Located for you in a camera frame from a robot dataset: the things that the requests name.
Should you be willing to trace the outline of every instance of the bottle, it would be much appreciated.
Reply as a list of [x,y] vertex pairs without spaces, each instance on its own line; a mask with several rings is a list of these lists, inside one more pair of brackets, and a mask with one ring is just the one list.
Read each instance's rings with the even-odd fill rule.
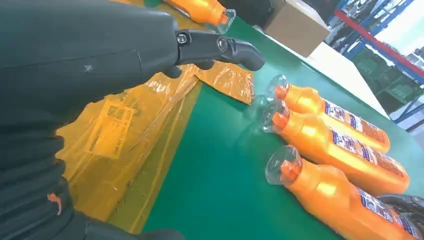
[[198,24],[210,24],[221,34],[228,31],[236,18],[234,9],[226,9],[218,0],[165,0]]
[[284,75],[273,78],[267,95],[284,100],[288,108],[301,114],[315,114],[330,128],[361,141],[386,154],[390,149],[389,136],[375,125],[320,97],[311,87],[288,84]]
[[263,129],[282,136],[307,159],[342,170],[349,181],[373,196],[401,194],[408,188],[406,170],[391,157],[330,129],[315,114],[289,110],[282,100],[268,98],[266,105]]
[[306,211],[346,239],[423,239],[407,217],[357,188],[338,168],[304,160],[293,146],[274,153],[265,176],[270,184],[284,185]]

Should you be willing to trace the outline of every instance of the green surface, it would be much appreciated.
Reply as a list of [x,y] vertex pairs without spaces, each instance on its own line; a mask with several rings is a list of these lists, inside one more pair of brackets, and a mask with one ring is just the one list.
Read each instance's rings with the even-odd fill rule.
[[[228,34],[250,41],[266,57],[267,64],[255,74],[257,94],[274,75],[284,73],[291,83],[313,87],[376,124],[391,139],[389,155],[411,176],[407,193],[423,196],[423,152],[405,131],[242,20],[236,19]],[[248,106],[202,88],[145,231],[176,229],[188,240],[341,239],[304,211],[288,190],[266,183],[266,162],[284,142],[258,130],[253,116]]]

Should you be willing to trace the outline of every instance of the detergent bottle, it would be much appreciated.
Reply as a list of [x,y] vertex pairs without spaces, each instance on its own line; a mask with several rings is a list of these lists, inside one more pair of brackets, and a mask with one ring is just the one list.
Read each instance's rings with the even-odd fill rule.
[[410,178],[400,163],[360,141],[329,128],[315,114],[291,111],[283,100],[268,98],[263,129],[276,132],[300,154],[342,170],[349,181],[373,196],[401,194]]
[[350,183],[330,165],[315,165],[293,146],[279,148],[265,169],[273,185],[284,185],[310,214],[348,240],[422,240],[417,226]]
[[386,154],[390,149],[387,134],[375,125],[320,97],[311,87],[288,84],[284,75],[277,75],[269,84],[267,95],[284,100],[288,108],[301,114],[315,114],[324,123]]
[[218,0],[165,0],[193,21],[210,24],[222,34],[226,33],[236,17],[234,9],[226,9]]

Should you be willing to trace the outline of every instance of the product label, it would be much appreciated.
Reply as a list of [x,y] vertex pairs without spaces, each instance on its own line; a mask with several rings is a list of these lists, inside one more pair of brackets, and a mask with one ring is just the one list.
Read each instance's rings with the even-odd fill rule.
[[407,231],[413,237],[417,239],[419,238],[417,234],[417,230],[406,218],[400,215],[396,215],[394,216],[394,219],[396,220],[397,224],[399,224],[405,231]]
[[88,138],[85,150],[94,155],[118,159],[133,115],[134,109],[107,100]]
[[332,102],[325,101],[325,113],[381,143],[385,142],[383,131],[380,128],[344,110]]
[[355,154],[356,156],[361,157],[364,160],[367,160],[370,163],[378,165],[387,171],[404,176],[401,170],[397,166],[397,162],[389,156],[386,156],[378,151],[374,151],[369,146],[363,145],[360,141],[354,140],[350,136],[332,131],[333,143],[337,146],[348,150],[349,152]]
[[369,195],[367,192],[360,188],[358,188],[358,192],[360,195],[360,201],[364,207],[373,211],[387,221],[393,223],[393,216],[390,212],[390,208],[388,208],[386,204],[382,203],[380,200]]

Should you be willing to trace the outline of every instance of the clear plastic cap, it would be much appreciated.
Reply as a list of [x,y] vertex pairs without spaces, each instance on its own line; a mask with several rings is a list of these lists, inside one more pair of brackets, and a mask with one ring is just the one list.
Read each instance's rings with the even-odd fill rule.
[[266,133],[280,132],[289,121],[290,113],[283,100],[266,97],[262,114],[262,129]]
[[302,171],[302,159],[292,145],[280,147],[269,159],[265,168],[266,181],[272,185],[289,186]]
[[286,76],[279,74],[276,75],[271,82],[269,82],[268,87],[265,90],[265,95],[269,98],[279,98],[284,100],[288,91],[289,83],[287,82]]
[[222,13],[222,17],[219,20],[219,24],[217,26],[218,32],[220,34],[225,34],[228,29],[231,27],[231,24],[233,24],[234,19],[236,18],[236,10],[234,9],[227,9]]

